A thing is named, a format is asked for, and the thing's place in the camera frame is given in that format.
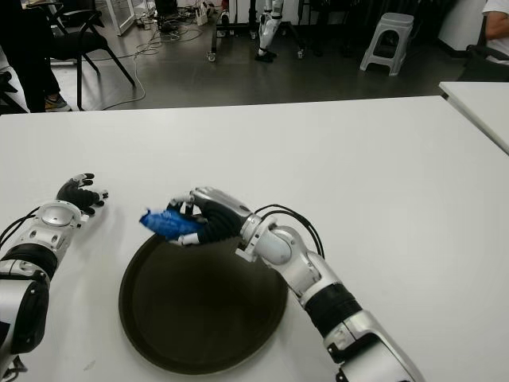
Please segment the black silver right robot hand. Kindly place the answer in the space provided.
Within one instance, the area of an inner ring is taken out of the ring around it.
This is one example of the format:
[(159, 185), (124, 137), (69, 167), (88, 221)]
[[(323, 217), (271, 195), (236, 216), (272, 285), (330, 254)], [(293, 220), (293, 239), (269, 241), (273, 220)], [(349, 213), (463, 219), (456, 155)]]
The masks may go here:
[(210, 186), (196, 187), (172, 198), (168, 208), (200, 225), (195, 233), (179, 237), (177, 242), (182, 246), (210, 244), (236, 237), (252, 215), (243, 202)]

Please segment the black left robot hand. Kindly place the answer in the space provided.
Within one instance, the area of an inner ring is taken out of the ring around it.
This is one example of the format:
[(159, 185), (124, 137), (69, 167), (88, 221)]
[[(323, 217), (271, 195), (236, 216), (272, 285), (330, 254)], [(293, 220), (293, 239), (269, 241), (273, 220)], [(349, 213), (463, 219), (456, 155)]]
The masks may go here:
[(109, 197), (107, 190), (94, 191), (88, 186), (94, 185), (93, 173), (81, 173), (71, 177), (57, 192), (58, 201), (66, 201), (75, 205), (84, 215), (94, 216), (95, 209), (103, 207)]

